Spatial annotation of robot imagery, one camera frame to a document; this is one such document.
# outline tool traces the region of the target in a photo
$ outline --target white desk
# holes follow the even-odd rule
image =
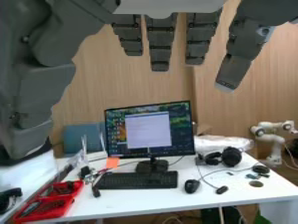
[[[23,197],[18,199],[14,208],[4,215],[0,215],[0,223],[11,218],[38,191],[55,179],[58,166],[62,171],[66,168],[67,160],[60,159],[56,164],[51,150],[15,166],[0,167],[0,186],[8,185],[8,189],[20,187],[23,191]]]
[[[176,158],[165,158],[169,162],[177,160]],[[128,163],[132,160],[121,160],[121,163]],[[252,167],[257,160],[248,154],[244,154],[244,160],[236,169]],[[106,160],[94,162],[91,167],[102,169],[106,167]],[[132,172],[136,164],[123,166],[116,172]],[[201,167],[203,174],[215,170],[223,169],[224,166]],[[179,170],[179,188],[163,190],[102,190],[102,197],[95,198],[92,195],[91,186],[86,186],[83,192],[76,198],[72,208],[60,219],[51,220],[54,222],[76,221],[87,219],[103,219],[110,217],[144,215],[153,213],[164,213],[183,210],[204,209],[220,206],[263,204],[263,207],[272,205],[269,202],[293,203],[298,200],[298,188],[284,179],[276,172],[272,171],[270,178],[263,178],[263,188],[253,188],[249,185],[249,179],[245,178],[251,171],[236,173],[235,176],[227,172],[217,173],[207,178],[212,184],[217,186],[227,185],[229,191],[217,195],[215,189],[204,182],[195,194],[187,194],[184,191],[184,184],[188,179],[197,179],[200,177],[197,167],[195,166],[195,157],[185,157],[171,170]],[[72,171],[66,180],[76,180],[76,172]],[[284,212],[284,216],[293,210],[278,208]]]

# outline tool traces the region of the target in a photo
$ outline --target robotic arm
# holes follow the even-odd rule
[[[0,141],[12,159],[39,149],[51,109],[75,75],[72,57],[112,21],[118,0],[0,0]]]
[[[153,71],[168,71],[177,12],[188,13],[185,60],[204,63],[227,0],[0,0],[0,142],[12,159],[43,146],[51,108],[75,75],[72,57],[112,23],[129,56],[143,55],[141,15]],[[297,0],[243,0],[217,86],[233,91],[274,27],[297,20]]]
[[[256,139],[263,142],[273,142],[272,155],[268,157],[268,161],[274,165],[282,164],[282,148],[285,145],[285,138],[278,136],[276,133],[278,130],[284,130],[290,134],[298,134],[296,129],[294,121],[285,121],[278,123],[272,122],[260,122],[259,126],[251,128],[252,133],[256,136]]]

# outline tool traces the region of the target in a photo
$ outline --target headphones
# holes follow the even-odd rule
[[[237,148],[228,147],[224,152],[213,152],[208,154],[203,160],[208,165],[217,166],[223,163],[228,167],[235,167],[243,160],[241,151]]]
[[[20,188],[14,188],[8,191],[0,192],[0,215],[14,208],[16,198],[22,197],[22,195],[23,193]]]

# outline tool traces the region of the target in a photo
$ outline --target orange object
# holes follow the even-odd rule
[[[115,169],[119,167],[119,158],[118,157],[110,157],[107,159],[107,168],[108,169]]]

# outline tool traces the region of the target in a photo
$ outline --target computer mouse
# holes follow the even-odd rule
[[[188,194],[193,194],[197,189],[200,187],[200,181],[199,180],[187,180],[185,185],[184,185],[184,189],[187,191]]]

